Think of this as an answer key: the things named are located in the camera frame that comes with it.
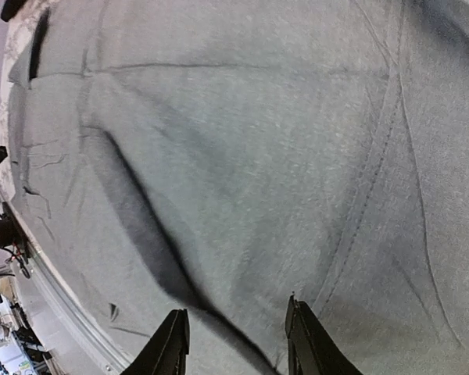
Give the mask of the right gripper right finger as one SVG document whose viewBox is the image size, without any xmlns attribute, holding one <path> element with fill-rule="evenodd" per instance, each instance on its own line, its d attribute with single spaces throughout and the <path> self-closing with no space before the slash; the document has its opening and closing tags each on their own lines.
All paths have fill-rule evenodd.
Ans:
<svg viewBox="0 0 469 375">
<path fill-rule="evenodd" d="M 285 317 L 291 375 L 361 375 L 343 355 L 308 304 L 293 295 Z"/>
</svg>

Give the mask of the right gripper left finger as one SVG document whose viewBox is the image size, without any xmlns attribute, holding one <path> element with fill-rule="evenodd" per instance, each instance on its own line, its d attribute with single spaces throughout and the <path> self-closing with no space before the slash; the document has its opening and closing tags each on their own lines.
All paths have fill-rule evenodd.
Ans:
<svg viewBox="0 0 469 375">
<path fill-rule="evenodd" d="M 190 348 L 186 309 L 173 309 L 121 375 L 185 375 Z"/>
</svg>

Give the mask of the black t-shirt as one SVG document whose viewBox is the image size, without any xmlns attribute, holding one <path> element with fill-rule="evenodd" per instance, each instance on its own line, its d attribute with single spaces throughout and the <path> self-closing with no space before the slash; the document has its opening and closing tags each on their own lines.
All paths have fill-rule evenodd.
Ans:
<svg viewBox="0 0 469 375">
<path fill-rule="evenodd" d="M 32 3 L 30 0 L 5 0 L 0 19 L 5 23 L 11 20 L 21 20 L 24 15 L 28 14 Z"/>
</svg>

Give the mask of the grey garment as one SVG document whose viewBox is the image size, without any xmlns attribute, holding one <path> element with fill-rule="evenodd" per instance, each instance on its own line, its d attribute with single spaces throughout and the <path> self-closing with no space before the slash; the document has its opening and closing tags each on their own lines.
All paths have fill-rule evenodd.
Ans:
<svg viewBox="0 0 469 375">
<path fill-rule="evenodd" d="M 137 354 L 286 374 L 288 299 L 365 374 L 469 374 L 469 1 L 61 1 L 12 68 L 12 205 Z"/>
</svg>

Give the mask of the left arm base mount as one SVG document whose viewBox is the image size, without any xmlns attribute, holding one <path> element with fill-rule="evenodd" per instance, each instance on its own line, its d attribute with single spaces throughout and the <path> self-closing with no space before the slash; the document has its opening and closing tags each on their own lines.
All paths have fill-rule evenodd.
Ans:
<svg viewBox="0 0 469 375">
<path fill-rule="evenodd" d="M 0 250 L 9 253 L 9 261 L 17 261 L 21 273 L 30 279 L 27 268 L 30 258 L 29 240 L 9 205 L 0 201 Z"/>
</svg>

